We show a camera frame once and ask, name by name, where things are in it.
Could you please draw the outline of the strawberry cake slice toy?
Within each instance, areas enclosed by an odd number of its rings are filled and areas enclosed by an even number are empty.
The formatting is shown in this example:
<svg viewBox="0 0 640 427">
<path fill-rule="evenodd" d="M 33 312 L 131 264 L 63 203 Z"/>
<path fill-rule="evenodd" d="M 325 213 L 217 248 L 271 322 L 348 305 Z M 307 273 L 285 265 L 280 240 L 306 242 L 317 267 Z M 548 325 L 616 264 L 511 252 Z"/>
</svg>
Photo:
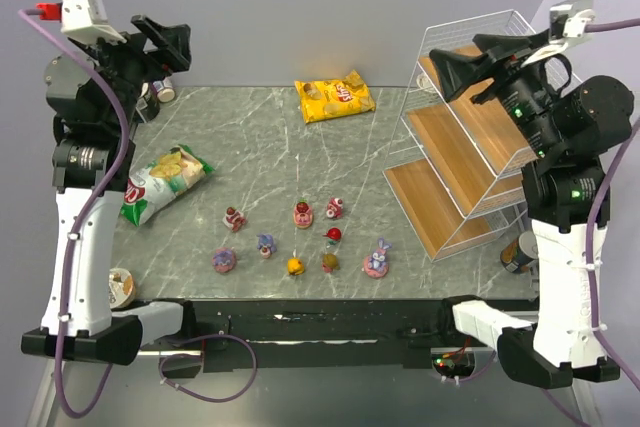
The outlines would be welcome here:
<svg viewBox="0 0 640 427">
<path fill-rule="evenodd" d="M 238 232 L 246 224 L 247 219 L 241 211 L 229 206 L 224 213 L 222 221 L 232 232 Z"/>
</svg>

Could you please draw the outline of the purple bunny with cupcake toy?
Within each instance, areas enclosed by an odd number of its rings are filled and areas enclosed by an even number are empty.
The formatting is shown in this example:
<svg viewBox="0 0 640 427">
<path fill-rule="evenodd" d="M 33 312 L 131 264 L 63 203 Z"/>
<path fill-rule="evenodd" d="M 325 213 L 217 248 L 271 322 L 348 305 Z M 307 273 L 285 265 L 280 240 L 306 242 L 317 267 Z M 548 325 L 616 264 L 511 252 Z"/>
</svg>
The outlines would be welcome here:
<svg viewBox="0 0 640 427">
<path fill-rule="evenodd" d="M 275 239 L 271 234 L 258 234 L 257 239 L 257 249 L 262 258 L 268 259 L 277 251 Z"/>
</svg>

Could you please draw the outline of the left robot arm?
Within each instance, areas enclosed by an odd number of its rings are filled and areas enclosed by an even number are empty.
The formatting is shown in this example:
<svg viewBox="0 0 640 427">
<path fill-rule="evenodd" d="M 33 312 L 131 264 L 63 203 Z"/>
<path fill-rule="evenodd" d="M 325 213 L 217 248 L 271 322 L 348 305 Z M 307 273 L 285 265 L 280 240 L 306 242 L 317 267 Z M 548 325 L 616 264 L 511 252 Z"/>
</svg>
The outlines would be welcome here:
<svg viewBox="0 0 640 427">
<path fill-rule="evenodd" d="M 144 15 L 137 31 L 111 41 L 75 40 L 46 67 L 54 110 L 52 155 L 58 210 L 54 279 L 39 327 L 23 334 L 26 355 L 128 365 L 139 349 L 194 333 L 191 302 L 159 299 L 113 312 L 108 278 L 117 220 L 135 144 L 130 129 L 145 83 L 191 66 L 186 24 L 163 26 Z"/>
</svg>

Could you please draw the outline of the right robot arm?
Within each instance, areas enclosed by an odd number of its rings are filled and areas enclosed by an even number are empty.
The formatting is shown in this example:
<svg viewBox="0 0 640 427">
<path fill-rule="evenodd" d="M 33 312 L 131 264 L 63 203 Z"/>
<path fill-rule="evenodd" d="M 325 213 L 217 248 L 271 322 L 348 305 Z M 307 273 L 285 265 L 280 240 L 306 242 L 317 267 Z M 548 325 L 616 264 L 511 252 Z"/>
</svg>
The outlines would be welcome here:
<svg viewBox="0 0 640 427">
<path fill-rule="evenodd" d="M 545 33 L 478 34 L 473 41 L 476 56 L 434 49 L 429 57 L 444 100 L 482 84 L 473 102 L 497 100 L 535 153 L 522 185 L 538 249 L 538 319 L 458 296 L 443 301 L 439 331 L 491 347 L 507 376 L 522 384 L 556 389 L 576 379 L 616 380 L 625 366 L 605 344 L 599 314 L 612 177 L 600 157 L 634 136 L 633 93 L 608 75 L 553 87 L 546 64 L 555 52 Z"/>
</svg>

